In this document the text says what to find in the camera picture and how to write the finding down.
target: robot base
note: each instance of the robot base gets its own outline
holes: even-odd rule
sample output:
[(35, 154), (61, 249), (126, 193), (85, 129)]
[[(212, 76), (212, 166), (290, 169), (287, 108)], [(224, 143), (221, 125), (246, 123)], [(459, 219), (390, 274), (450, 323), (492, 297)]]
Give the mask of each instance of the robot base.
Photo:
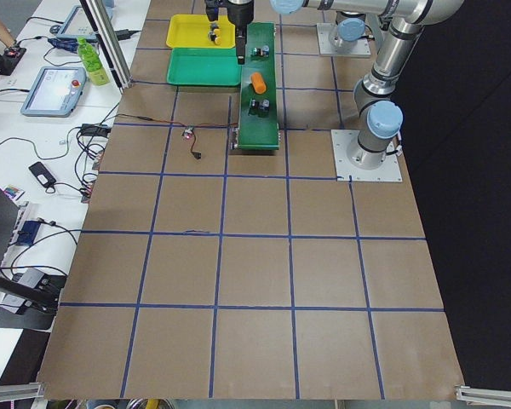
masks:
[[(335, 169), (338, 181), (403, 181), (399, 170), (398, 157), (390, 155), (384, 163), (375, 170), (364, 170), (350, 162), (347, 156), (347, 147), (350, 141), (358, 137), (358, 130), (332, 130), (333, 154), (335, 156)], [(388, 151), (393, 151), (390, 142)]]
[(337, 49), (330, 43), (330, 32), (336, 25), (333, 23), (318, 23), (316, 31), (318, 32), (318, 44), (320, 47), (321, 55), (334, 55), (353, 58), (369, 58), (371, 57), (371, 50), (369, 43), (365, 39), (360, 39), (355, 42), (352, 47), (345, 47)]

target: blue joint cap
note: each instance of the blue joint cap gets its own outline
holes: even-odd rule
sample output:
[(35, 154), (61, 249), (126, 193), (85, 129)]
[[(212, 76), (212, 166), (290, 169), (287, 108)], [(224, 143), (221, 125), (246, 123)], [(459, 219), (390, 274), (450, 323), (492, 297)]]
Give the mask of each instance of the blue joint cap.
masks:
[(280, 14), (292, 14), (303, 7), (304, 0), (271, 0), (274, 11)]
[(344, 41), (357, 41), (365, 34), (365, 23), (361, 19), (345, 19), (339, 23), (338, 32)]
[(391, 139), (401, 129), (403, 113), (391, 101), (378, 101), (367, 114), (367, 125), (377, 138)]

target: tablet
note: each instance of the tablet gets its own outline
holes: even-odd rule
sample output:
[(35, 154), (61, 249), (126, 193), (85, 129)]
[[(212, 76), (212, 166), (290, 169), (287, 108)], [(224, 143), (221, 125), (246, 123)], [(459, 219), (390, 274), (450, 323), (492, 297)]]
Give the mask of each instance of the tablet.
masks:
[(20, 113), (28, 117), (67, 117), (76, 107), (85, 81), (83, 67), (45, 66)]
[[(112, 9), (106, 7), (106, 12), (108, 17), (112, 18)], [(82, 6), (74, 6), (68, 17), (62, 26), (60, 26), (59, 31), (55, 34), (55, 36), (61, 40), (67, 39), (78, 39), (79, 37), (85, 38), (89, 42), (96, 42), (96, 35), (93, 32), (93, 27), (91, 27), (89, 20), (87, 20), (87, 15), (83, 11)]]

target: orange object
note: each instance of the orange object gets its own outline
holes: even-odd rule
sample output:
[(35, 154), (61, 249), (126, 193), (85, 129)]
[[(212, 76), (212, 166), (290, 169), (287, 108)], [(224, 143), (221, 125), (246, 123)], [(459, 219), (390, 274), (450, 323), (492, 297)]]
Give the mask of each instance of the orange object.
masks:
[(261, 76), (259, 72), (254, 72), (250, 79), (252, 80), (252, 87), (254, 87), (254, 91), (256, 94), (263, 94), (267, 91), (267, 86), (265, 85), (265, 80)]

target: black monitor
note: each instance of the black monitor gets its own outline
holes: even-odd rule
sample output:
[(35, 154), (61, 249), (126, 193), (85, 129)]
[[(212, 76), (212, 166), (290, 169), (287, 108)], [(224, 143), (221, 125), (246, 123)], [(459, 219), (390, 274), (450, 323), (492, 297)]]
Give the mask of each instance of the black monitor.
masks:
[[(19, 208), (0, 189), (0, 266), (18, 223)], [(47, 330), (51, 327), (60, 289), (66, 277), (35, 268), (12, 279), (0, 276), (0, 291), (8, 295), (0, 308), (0, 327)]]

